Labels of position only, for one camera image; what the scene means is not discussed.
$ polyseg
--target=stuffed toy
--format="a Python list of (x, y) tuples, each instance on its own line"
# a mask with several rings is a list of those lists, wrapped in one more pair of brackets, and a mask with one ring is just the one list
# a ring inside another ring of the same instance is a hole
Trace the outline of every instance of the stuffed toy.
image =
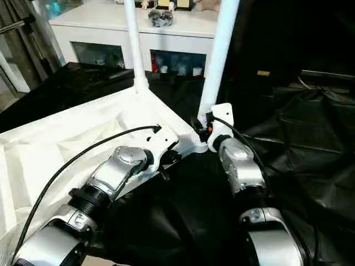
[(218, 12), (221, 6), (221, 0), (194, 0), (195, 9), (202, 10), (214, 10)]

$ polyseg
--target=wire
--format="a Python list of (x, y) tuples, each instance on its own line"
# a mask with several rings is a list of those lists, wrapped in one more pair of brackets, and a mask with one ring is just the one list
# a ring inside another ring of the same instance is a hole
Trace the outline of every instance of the wire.
[(75, 155), (73, 158), (71, 158), (68, 162), (66, 162), (51, 178), (50, 180), (47, 182), (47, 184), (44, 186), (44, 188), (42, 189), (41, 193), (39, 194), (35, 204), (33, 205), (32, 207), (32, 210), (31, 212), (29, 213), (28, 217), (27, 217), (27, 220), (26, 220), (26, 223), (24, 224), (24, 227), (22, 229), (22, 232), (21, 232), (21, 235), (20, 235), (20, 238), (17, 242), (17, 245), (16, 245), (16, 249), (14, 251), (14, 255), (12, 257), (12, 260), (11, 260), (11, 264), (13, 263), (13, 260), (14, 260), (14, 257), (16, 256), (17, 252), (19, 251), (20, 247), (22, 246), (23, 242), (24, 242), (24, 239), (26, 237), (26, 234), (27, 234), (27, 231), (28, 231), (28, 228), (29, 228), (29, 225), (31, 224), (31, 221), (33, 219), (33, 216), (34, 214), (36, 213), (36, 210), (38, 209), (38, 206), (40, 204), (40, 202), (42, 201), (44, 195), (47, 193), (49, 187), (51, 186), (51, 184), (55, 181), (55, 179), (69, 166), (71, 165), (75, 160), (77, 160), (78, 158), (80, 158), (81, 156), (83, 156), (85, 153), (87, 153), (88, 151), (96, 148), (97, 146), (100, 146), (101, 144), (103, 143), (106, 143), (112, 139), (115, 139), (117, 137), (121, 137), (123, 135), (126, 135), (126, 134), (129, 134), (131, 132), (134, 132), (134, 131), (139, 131), (139, 130), (145, 130), (145, 129), (153, 129), (154, 132), (157, 132), (158, 130), (161, 129), (161, 127), (158, 125), (158, 126), (141, 126), (141, 127), (136, 127), (134, 129), (129, 129), (129, 130), (126, 130), (126, 131), (123, 131), (121, 133), (118, 133), (116, 135), (113, 135), (111, 137), (108, 137), (106, 139), (103, 139), (103, 140), (100, 140), (99, 142), (87, 147), (85, 150), (83, 150), (82, 152), (78, 153), (77, 155)]
[(239, 138), (241, 139), (241, 141), (244, 143), (244, 145), (248, 146), (250, 148), (250, 150), (254, 153), (255, 155), (255, 160), (257, 162), (257, 164), (259, 165), (260, 167), (260, 170), (264, 173), (265, 175), (265, 182), (266, 182), (266, 186), (268, 187), (268, 189), (270, 190), (270, 193), (271, 193), (271, 186), (270, 186), (270, 181), (268, 179), (268, 175), (266, 173), (266, 169), (265, 169), (265, 166), (262, 162), (262, 160), (260, 159), (260, 156), (258, 155), (258, 153), (256, 152), (256, 150), (250, 145), (249, 141), (242, 135), (242, 133), (240, 133), (238, 130), (236, 130), (231, 124), (229, 124), (228, 122), (218, 118), (218, 117), (214, 117), (214, 120), (218, 121), (218, 122), (221, 122), (222, 124), (225, 124), (227, 127), (229, 127), (233, 132), (234, 134)]
[(300, 83), (305, 86), (308, 90), (313, 90), (310, 86), (308, 86), (306, 83), (303, 82), (303, 80), (300, 78), (300, 76), (297, 76), (298, 80)]

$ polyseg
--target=white pole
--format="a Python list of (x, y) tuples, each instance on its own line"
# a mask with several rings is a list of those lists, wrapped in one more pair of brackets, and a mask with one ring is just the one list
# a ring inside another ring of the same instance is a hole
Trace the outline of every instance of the white pole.
[(133, 57), (134, 86), (136, 92), (139, 93), (139, 91), (148, 89), (149, 84), (145, 76), (142, 55), (139, 46), (138, 27), (135, 14), (134, 0), (124, 0), (124, 7), (126, 11), (128, 33)]
[(197, 115), (203, 126), (206, 126), (205, 114), (211, 111), (211, 106), (216, 104), (238, 6), (239, 0), (221, 1), (211, 60)]
[(18, 77), (16, 77), (15, 73), (12, 71), (10, 68), (9, 64), (6, 61), (6, 58), (0, 51), (0, 67), (4, 70), (7, 78), (10, 80), (12, 85), (15, 87), (15, 89), (21, 93), (28, 93), (29, 92), (29, 87), (23, 79), (20, 80)]

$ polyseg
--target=black plastic sheet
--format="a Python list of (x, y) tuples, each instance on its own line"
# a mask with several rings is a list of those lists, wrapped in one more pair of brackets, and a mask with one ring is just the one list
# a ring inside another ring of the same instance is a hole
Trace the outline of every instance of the black plastic sheet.
[[(1, 132), (132, 85), (132, 73), (69, 64), (0, 115)], [(187, 122), (203, 81), (149, 74), (150, 87)], [(355, 98), (349, 91), (223, 84), (235, 126), (267, 165), (285, 217), (318, 265), (354, 265)], [(192, 154), (110, 207), (90, 254), (131, 265), (246, 265), (232, 196), (216, 154)], [(295, 215), (286, 209), (297, 211)]]

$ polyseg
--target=shelf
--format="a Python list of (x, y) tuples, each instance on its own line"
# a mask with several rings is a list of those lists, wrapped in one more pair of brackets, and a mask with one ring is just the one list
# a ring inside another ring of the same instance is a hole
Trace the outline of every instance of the shelf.
[[(148, 19), (150, 10), (136, 9), (141, 33), (214, 38), (218, 13), (214, 11), (175, 11), (174, 24), (155, 28)], [(113, 0), (94, 0), (49, 21), (50, 25), (81, 28), (128, 30), (124, 5)]]

